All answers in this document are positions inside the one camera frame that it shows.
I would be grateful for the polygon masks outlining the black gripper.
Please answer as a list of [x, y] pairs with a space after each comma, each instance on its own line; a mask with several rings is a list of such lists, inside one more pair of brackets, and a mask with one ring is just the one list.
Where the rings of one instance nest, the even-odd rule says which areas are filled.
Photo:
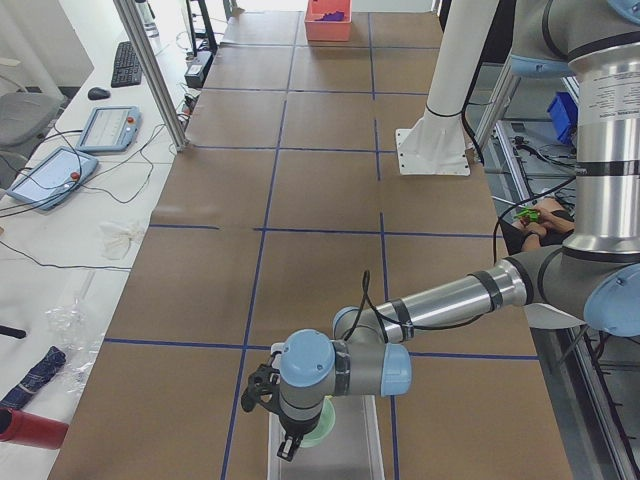
[[277, 457], [282, 460], [293, 460], [301, 444], [301, 437], [312, 432], [318, 425], [320, 415], [316, 415], [309, 419], [296, 420], [286, 415], [279, 417], [285, 435], [281, 441]]

